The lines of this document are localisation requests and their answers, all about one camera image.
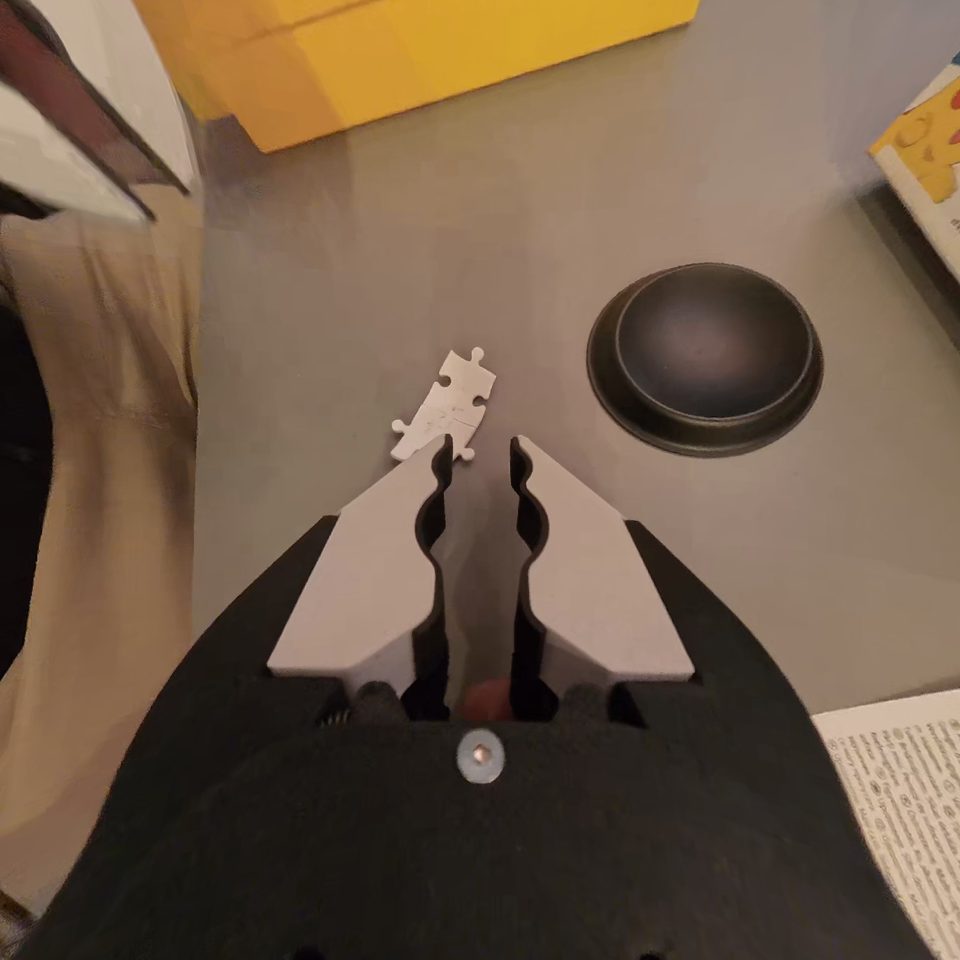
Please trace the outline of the person's black jacket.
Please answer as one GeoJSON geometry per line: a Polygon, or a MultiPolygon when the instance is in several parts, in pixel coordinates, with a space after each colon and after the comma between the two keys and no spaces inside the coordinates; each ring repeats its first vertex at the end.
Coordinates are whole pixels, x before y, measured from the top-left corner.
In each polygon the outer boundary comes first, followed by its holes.
{"type": "Polygon", "coordinates": [[[52,477],[52,418],[21,318],[1,307],[1,675],[23,648],[52,477]]]}

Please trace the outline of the black round puzzle stand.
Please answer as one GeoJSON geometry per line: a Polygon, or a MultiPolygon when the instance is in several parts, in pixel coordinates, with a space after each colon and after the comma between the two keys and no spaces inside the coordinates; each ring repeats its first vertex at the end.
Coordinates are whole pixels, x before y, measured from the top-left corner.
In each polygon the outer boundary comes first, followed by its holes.
{"type": "Polygon", "coordinates": [[[643,443],[719,459],[772,445],[809,414],[825,361],[808,312],[774,279],[691,263],[630,283],[585,349],[591,389],[643,443]]]}

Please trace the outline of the colourful puzzle box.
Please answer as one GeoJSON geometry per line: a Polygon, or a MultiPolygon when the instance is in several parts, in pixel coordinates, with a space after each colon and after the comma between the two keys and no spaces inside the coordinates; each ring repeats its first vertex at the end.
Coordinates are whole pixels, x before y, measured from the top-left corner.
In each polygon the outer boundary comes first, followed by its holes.
{"type": "Polygon", "coordinates": [[[958,54],[870,146],[869,155],[958,280],[958,54]]]}

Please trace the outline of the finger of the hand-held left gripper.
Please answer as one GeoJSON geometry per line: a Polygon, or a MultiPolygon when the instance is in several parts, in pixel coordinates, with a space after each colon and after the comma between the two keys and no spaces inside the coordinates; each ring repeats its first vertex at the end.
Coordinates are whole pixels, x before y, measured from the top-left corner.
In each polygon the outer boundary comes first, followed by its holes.
{"type": "Polygon", "coordinates": [[[186,114],[134,2],[1,3],[1,175],[30,216],[153,221],[142,186],[191,193],[186,114]]]}

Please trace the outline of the joined white puzzle pieces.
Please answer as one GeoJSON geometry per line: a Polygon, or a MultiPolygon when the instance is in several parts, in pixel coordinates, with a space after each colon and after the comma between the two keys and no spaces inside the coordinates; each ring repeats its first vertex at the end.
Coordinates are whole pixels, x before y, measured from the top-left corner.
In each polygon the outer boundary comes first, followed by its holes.
{"type": "Polygon", "coordinates": [[[436,380],[411,421],[396,419],[391,430],[399,440],[390,450],[396,462],[406,461],[437,437],[452,440],[453,459],[474,460],[471,443],[487,412],[497,376],[483,366],[485,351],[475,346],[469,358],[450,350],[436,380]]]}

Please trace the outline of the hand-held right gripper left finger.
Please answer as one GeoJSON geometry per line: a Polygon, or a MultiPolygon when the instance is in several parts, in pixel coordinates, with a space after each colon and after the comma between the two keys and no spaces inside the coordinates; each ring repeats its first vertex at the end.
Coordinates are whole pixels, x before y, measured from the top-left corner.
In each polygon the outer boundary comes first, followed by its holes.
{"type": "Polygon", "coordinates": [[[337,515],[268,659],[279,677],[388,685],[411,719],[450,717],[443,575],[448,435],[429,440],[337,515]]]}

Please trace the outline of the person's beige trousers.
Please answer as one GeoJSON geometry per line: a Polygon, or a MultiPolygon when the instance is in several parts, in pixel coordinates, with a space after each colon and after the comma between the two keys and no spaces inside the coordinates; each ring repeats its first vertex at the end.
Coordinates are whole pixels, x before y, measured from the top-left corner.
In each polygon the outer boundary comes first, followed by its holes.
{"type": "Polygon", "coordinates": [[[140,723],[194,642],[203,216],[2,225],[2,289],[51,406],[53,476],[26,642],[2,680],[2,891],[42,913],[140,723]]]}

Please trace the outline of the yellow plastic bin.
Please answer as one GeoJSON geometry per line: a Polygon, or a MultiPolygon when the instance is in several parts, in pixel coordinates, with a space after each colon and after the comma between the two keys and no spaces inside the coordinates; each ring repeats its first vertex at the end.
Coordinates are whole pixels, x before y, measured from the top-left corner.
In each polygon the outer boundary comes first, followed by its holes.
{"type": "Polygon", "coordinates": [[[137,1],[174,88],[264,153],[683,27],[697,1],[137,1]]]}

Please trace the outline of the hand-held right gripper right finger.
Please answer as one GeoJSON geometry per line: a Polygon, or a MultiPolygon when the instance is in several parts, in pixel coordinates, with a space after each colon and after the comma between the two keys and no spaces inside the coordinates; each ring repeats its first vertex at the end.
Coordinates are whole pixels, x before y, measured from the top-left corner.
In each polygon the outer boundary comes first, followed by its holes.
{"type": "Polygon", "coordinates": [[[547,721],[588,686],[687,682],[691,661],[627,520],[533,440],[510,440],[518,581],[510,709],[547,721]]]}

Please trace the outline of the white printed leaflet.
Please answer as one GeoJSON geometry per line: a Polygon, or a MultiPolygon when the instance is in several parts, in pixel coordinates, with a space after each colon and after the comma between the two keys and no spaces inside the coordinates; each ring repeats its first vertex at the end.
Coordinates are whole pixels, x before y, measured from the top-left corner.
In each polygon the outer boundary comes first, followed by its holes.
{"type": "Polygon", "coordinates": [[[941,959],[959,957],[959,691],[812,717],[884,880],[941,959]]]}

